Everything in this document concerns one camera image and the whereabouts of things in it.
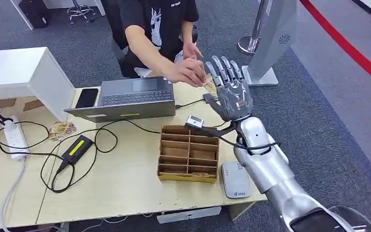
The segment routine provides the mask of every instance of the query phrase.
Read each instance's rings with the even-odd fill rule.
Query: person
[[[197,60],[202,55],[192,38],[193,22],[199,19],[195,0],[118,0],[118,3],[129,45],[124,65],[133,68],[140,77],[164,76],[173,83],[202,86],[206,73],[204,64]],[[174,63],[181,48],[183,60]]]

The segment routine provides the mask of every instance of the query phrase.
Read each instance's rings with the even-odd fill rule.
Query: stanchion base
[[[242,66],[244,78],[248,86],[274,86],[278,84],[278,79],[272,67],[261,78],[251,78],[248,68],[248,66]]]
[[[255,54],[255,49],[253,51],[248,50],[249,42],[251,36],[244,36],[238,40],[238,50],[246,55],[253,56]]]

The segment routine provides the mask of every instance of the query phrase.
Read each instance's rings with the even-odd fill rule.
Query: smartphone
[[[97,88],[83,89],[79,100],[77,100],[76,108],[93,107],[95,105],[98,92],[99,90]]]

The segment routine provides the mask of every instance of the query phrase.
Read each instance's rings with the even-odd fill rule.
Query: laptop keyboard
[[[170,100],[170,90],[158,90],[152,92],[143,93],[130,93],[130,94],[116,94],[112,96],[106,96],[103,100],[103,105],[119,105],[119,104],[130,104],[140,102],[153,102],[161,100]]]

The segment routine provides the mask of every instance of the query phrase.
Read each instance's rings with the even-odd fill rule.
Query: desk surface
[[[15,106],[5,108],[3,115],[16,115],[20,121],[38,121],[44,125],[51,127],[56,118],[45,107],[40,107],[31,111],[22,112],[25,102],[34,100],[35,98],[22,98],[16,100]],[[31,125],[23,124],[22,129],[28,144],[34,144],[45,138],[46,132],[44,129]],[[3,131],[0,132],[0,140],[6,142]],[[56,143],[47,141],[33,147],[31,152],[51,151]],[[14,194],[6,208],[6,224],[8,227],[17,227],[25,225],[34,225],[36,223],[39,209],[42,204],[43,196],[46,187],[40,180],[40,171],[45,157],[33,156],[26,162],[26,169],[19,185],[15,188]],[[47,168],[44,169],[43,176],[48,178],[52,169],[53,160],[48,162]],[[0,207],[9,191],[9,188],[15,181],[16,176],[20,172],[20,163],[12,160],[10,155],[6,155],[0,151]]]
[[[81,89],[76,91],[73,105],[77,102]],[[186,104],[202,98],[204,88],[192,88],[187,84],[174,85],[176,104]],[[204,102],[198,102],[177,110],[172,117],[134,120],[145,129],[160,131],[163,125],[183,125],[189,114],[205,120],[206,126],[222,123],[221,118]],[[81,118],[69,116],[78,131],[94,129],[103,124],[94,124]],[[222,177],[214,184],[182,181],[160,181],[157,177],[159,156],[159,135],[144,132],[127,122],[118,122],[107,127],[118,137],[117,147],[110,153],[99,153],[90,173],[77,185],[64,193],[48,191],[43,200],[38,224],[60,221],[84,220],[90,218],[146,214],[152,212],[193,209],[217,205],[250,203],[266,200],[251,182],[251,196],[232,200],[225,196]],[[94,132],[85,136],[94,139]],[[236,134],[225,136],[235,140]],[[102,132],[98,139],[101,149],[108,149],[114,139]],[[73,141],[62,145],[59,154]],[[76,176],[81,176],[94,158],[94,147],[76,165]],[[219,164],[236,161],[232,146],[221,141]],[[56,182],[58,188],[64,186],[70,175],[65,170]]]
[[[77,89],[73,105],[77,102],[82,89]],[[192,88],[186,84],[174,85],[176,104],[186,104],[202,98],[204,88]],[[45,108],[40,107],[22,112],[28,98],[18,99],[16,105],[4,110],[5,116],[17,115],[19,120],[29,120],[52,127],[55,117]],[[204,102],[177,110],[176,116],[134,120],[139,126],[153,131],[160,131],[163,125],[183,125],[189,114],[203,118],[205,126],[222,123],[221,118]],[[103,124],[95,124],[73,116],[77,131],[94,129]],[[33,144],[45,137],[45,132],[34,125],[22,125],[28,144]],[[214,184],[199,182],[160,181],[157,177],[159,156],[159,135],[144,132],[127,122],[119,122],[107,127],[119,139],[117,147],[110,153],[98,153],[96,163],[90,173],[78,184],[64,193],[56,194],[46,190],[40,180],[40,170],[45,157],[33,156],[27,160],[26,171],[6,210],[8,227],[45,224],[61,221],[84,220],[101,217],[146,214],[151,212],[193,209],[217,205],[251,203],[266,200],[251,182],[251,196],[246,199],[232,200],[225,196],[221,174]],[[94,132],[85,136],[94,139]],[[234,140],[235,133],[225,136]],[[6,141],[4,134],[0,139]],[[58,155],[73,143],[65,141],[58,150]],[[106,132],[99,137],[101,149],[111,148],[114,139]],[[49,152],[56,143],[47,141],[31,149],[32,152]],[[87,171],[94,158],[91,147],[76,164],[76,177]],[[219,163],[235,161],[232,146],[220,143]],[[51,174],[53,159],[44,170],[44,177]],[[20,164],[0,151],[0,205],[14,177],[20,171]],[[56,181],[56,187],[65,186],[71,168],[63,171]]]

